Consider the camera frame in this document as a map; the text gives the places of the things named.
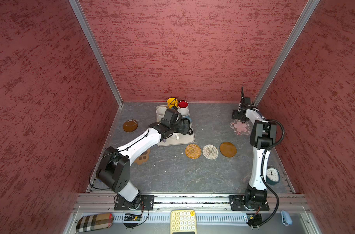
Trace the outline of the pink flower coaster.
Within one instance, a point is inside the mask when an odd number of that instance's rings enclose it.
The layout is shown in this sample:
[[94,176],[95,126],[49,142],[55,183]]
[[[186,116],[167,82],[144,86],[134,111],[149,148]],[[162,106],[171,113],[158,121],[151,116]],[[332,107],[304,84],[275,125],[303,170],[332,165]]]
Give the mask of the pink flower coaster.
[[248,122],[242,122],[236,119],[230,123],[230,127],[234,130],[234,133],[238,136],[251,134],[251,125]]

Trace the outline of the woven rattan coaster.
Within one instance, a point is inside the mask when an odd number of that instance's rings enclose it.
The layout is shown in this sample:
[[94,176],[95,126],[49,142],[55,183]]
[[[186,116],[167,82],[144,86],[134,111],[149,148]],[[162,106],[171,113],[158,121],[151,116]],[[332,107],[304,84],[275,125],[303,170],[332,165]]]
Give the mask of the woven rattan coaster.
[[201,148],[196,144],[189,144],[185,149],[185,155],[190,159],[198,159],[202,154]]

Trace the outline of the brown wooden coaster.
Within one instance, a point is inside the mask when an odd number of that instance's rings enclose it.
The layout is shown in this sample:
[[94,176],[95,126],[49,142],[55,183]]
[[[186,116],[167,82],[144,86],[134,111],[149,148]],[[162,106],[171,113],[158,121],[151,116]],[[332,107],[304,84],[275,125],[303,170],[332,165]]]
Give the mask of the brown wooden coaster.
[[233,158],[237,154],[236,146],[230,142],[221,143],[219,149],[221,154],[227,158]]

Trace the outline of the white braided coaster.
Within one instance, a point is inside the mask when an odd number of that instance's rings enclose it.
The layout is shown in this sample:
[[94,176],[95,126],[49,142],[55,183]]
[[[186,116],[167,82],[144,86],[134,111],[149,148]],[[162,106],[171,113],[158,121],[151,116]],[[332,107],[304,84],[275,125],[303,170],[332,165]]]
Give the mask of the white braided coaster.
[[219,151],[215,146],[207,144],[203,147],[202,153],[205,158],[209,160],[215,160],[218,157]]

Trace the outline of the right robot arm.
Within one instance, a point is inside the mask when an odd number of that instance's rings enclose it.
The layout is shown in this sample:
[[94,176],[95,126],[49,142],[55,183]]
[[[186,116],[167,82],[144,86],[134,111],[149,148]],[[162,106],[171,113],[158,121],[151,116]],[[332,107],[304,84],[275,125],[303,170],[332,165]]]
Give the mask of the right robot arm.
[[241,97],[238,110],[234,110],[233,119],[243,123],[251,122],[250,145],[253,148],[253,167],[250,181],[243,197],[247,210],[266,207],[267,191],[272,189],[266,182],[266,170],[271,150],[280,144],[285,136],[283,125],[272,119],[266,119],[253,105],[249,97]]

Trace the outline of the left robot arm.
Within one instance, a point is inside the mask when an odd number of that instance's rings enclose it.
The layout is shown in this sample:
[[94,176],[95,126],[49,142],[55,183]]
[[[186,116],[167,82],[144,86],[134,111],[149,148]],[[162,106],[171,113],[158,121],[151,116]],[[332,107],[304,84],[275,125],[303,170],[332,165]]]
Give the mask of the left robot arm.
[[130,204],[141,204],[141,192],[130,182],[130,166],[142,153],[175,133],[191,136],[191,121],[177,110],[167,109],[161,121],[150,124],[131,142],[107,148],[98,161],[95,177]]

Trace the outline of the brown paw coaster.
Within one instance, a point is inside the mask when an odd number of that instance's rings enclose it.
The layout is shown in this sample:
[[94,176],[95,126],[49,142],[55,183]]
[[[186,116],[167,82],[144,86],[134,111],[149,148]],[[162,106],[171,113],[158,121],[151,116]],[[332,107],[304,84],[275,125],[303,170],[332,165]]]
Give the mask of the brown paw coaster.
[[143,163],[147,162],[149,160],[151,150],[148,149],[144,153],[142,153],[136,160],[135,163],[137,165],[142,165]]

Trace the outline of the black mug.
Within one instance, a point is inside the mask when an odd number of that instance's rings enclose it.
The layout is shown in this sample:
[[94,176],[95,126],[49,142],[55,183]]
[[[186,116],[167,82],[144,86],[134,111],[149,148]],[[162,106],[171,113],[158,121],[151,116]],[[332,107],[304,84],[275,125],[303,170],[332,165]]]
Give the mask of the black mug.
[[193,134],[193,130],[191,128],[191,122],[189,119],[187,118],[183,118],[181,121],[181,133],[183,135],[192,135]]

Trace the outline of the yellow mug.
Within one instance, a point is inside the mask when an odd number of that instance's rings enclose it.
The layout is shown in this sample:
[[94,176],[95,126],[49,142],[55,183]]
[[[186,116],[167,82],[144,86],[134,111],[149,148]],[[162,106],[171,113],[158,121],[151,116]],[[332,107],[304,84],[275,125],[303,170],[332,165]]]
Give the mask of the yellow mug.
[[174,97],[171,97],[167,100],[168,109],[172,109],[174,107],[178,107],[178,100]]

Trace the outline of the red interior mug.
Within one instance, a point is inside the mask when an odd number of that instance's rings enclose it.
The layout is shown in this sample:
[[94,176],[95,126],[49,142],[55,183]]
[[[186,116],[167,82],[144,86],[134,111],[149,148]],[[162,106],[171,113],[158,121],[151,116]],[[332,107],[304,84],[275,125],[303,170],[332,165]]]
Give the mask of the red interior mug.
[[181,108],[189,108],[189,103],[185,100],[181,100],[178,102],[178,108],[181,109]]

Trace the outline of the teal alarm clock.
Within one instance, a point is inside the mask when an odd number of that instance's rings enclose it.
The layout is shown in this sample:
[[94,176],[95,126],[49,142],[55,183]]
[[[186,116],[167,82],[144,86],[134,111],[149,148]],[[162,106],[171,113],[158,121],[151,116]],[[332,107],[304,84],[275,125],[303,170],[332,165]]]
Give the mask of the teal alarm clock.
[[274,167],[269,167],[266,170],[266,182],[269,185],[276,185],[280,182],[280,173]]

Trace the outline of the yellow keypad calculator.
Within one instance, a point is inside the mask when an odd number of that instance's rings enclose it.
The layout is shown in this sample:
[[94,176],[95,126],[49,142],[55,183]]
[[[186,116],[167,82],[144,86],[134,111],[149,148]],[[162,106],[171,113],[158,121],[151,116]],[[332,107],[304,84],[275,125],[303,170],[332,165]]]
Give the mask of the yellow keypad calculator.
[[197,217],[194,210],[174,210],[170,215],[170,234],[197,234]]

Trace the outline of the light blue small device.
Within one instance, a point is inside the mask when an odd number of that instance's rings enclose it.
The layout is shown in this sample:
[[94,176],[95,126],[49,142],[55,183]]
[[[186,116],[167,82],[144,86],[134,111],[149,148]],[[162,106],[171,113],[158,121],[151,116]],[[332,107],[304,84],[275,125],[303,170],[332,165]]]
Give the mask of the light blue small device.
[[284,226],[290,226],[293,224],[293,220],[287,211],[281,211],[281,222]]

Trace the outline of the plaid glasses case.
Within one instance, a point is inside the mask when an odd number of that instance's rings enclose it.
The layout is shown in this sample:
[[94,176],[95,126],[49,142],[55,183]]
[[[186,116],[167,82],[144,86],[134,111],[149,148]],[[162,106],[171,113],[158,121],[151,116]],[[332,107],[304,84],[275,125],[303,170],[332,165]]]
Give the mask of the plaid glasses case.
[[114,215],[111,213],[87,215],[78,221],[76,231],[83,233],[110,228],[113,221]]

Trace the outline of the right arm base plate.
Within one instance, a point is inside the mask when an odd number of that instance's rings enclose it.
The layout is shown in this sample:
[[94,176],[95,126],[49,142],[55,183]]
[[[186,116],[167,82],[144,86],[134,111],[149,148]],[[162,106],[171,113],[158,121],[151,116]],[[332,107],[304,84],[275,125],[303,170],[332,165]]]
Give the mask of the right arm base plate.
[[253,196],[246,198],[244,195],[229,195],[229,204],[232,211],[256,212],[258,210],[270,210],[267,200],[254,198]]

